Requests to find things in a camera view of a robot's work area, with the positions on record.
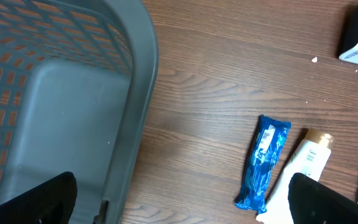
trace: wood grain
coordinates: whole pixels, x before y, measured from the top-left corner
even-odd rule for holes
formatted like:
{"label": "wood grain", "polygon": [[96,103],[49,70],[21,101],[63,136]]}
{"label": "wood grain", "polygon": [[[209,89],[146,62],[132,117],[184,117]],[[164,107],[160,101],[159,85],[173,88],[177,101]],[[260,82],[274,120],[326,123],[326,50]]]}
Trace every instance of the wood grain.
{"label": "wood grain", "polygon": [[233,200],[261,114],[293,125],[267,192],[318,128],[337,138],[320,182],[358,199],[358,65],[336,58],[358,0],[144,3],[160,68],[123,223],[257,223]]}

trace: blue wrapper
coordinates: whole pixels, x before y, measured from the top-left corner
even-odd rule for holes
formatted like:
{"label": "blue wrapper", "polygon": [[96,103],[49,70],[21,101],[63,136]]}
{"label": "blue wrapper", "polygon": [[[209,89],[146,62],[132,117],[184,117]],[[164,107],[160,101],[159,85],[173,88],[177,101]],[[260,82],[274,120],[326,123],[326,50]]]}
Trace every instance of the blue wrapper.
{"label": "blue wrapper", "polygon": [[260,117],[252,156],[244,172],[240,194],[236,198],[237,208],[255,210],[259,214],[266,212],[265,192],[290,128],[290,122],[276,121],[264,115]]}

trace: tube cap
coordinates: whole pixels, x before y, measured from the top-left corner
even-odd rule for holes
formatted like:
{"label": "tube cap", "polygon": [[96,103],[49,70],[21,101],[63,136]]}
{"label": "tube cap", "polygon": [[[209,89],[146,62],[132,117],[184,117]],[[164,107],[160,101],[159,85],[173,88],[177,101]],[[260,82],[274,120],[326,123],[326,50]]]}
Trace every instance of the tube cap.
{"label": "tube cap", "polygon": [[335,142],[334,136],[314,128],[310,128],[308,130],[305,139],[317,143],[320,146],[326,147],[328,149],[332,149]]}

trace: teal wrapper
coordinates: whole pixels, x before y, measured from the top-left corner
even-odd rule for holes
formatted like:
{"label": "teal wrapper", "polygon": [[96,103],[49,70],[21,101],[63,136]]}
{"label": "teal wrapper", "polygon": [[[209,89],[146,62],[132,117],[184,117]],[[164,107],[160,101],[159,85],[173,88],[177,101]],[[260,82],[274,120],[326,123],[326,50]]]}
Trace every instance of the teal wrapper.
{"label": "teal wrapper", "polygon": [[236,198],[237,208],[255,210],[259,214],[266,212],[265,192],[290,129],[290,122],[264,115],[260,117],[258,135],[247,162],[240,194]]}

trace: laundry basket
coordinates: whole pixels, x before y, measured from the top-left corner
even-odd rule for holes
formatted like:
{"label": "laundry basket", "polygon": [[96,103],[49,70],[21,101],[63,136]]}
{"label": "laundry basket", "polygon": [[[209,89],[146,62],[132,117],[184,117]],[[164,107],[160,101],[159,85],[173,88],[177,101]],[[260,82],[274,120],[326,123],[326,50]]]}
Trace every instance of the laundry basket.
{"label": "laundry basket", "polygon": [[70,223],[118,223],[157,67],[139,0],[0,0],[0,204],[72,171]]}

